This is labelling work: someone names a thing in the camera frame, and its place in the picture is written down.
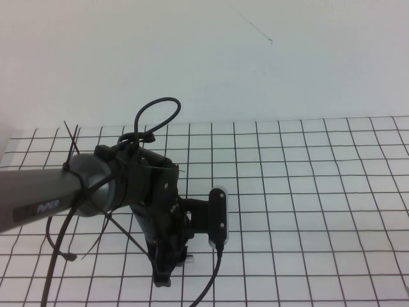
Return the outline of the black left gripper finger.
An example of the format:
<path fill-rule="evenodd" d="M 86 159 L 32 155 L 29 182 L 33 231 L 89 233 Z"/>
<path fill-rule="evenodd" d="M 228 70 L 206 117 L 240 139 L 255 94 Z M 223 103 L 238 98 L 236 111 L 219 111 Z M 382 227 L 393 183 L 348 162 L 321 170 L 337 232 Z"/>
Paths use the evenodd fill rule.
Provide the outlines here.
<path fill-rule="evenodd" d="M 174 265 L 183 266 L 187 260 L 191 260 L 192 255 L 188 254 L 188 247 L 184 246 L 174 254 Z"/>
<path fill-rule="evenodd" d="M 156 287 L 170 287 L 172 273 L 170 253 L 156 249 L 153 257 L 153 283 Z"/>

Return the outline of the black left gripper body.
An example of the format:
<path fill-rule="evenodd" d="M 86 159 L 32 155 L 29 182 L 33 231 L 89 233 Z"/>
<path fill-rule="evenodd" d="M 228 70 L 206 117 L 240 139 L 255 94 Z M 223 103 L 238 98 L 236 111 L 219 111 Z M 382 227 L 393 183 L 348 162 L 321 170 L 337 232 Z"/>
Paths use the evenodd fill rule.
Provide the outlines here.
<path fill-rule="evenodd" d="M 134 189 L 134 216 L 149 256 L 185 256 L 192 238 L 176 184 L 144 184 Z"/>

